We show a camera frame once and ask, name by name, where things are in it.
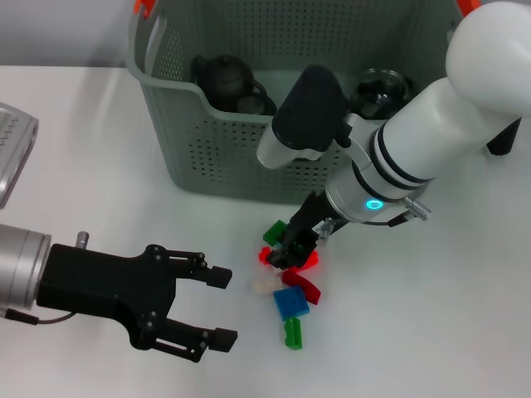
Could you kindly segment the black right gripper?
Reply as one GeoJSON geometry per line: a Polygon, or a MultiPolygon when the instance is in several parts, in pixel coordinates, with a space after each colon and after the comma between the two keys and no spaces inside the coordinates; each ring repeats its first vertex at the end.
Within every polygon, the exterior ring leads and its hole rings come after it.
{"type": "Polygon", "coordinates": [[[280,242],[270,245],[268,263],[277,269],[302,268],[319,239],[319,233],[314,228],[328,218],[332,220],[332,234],[345,226],[345,219],[330,204],[326,192],[311,192],[290,218],[287,225],[288,245],[280,242]]]}

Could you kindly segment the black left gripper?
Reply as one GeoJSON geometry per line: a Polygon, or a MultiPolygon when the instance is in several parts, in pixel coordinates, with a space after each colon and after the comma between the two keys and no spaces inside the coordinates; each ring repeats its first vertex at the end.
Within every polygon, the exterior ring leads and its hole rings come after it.
{"type": "Polygon", "coordinates": [[[135,348],[153,348],[191,362],[207,349],[229,352],[237,331],[197,328],[167,319],[176,279],[225,289],[230,269],[208,267],[202,252],[156,251],[152,245],[136,257],[107,255],[54,244],[37,293],[37,305],[115,320],[135,348]]]}

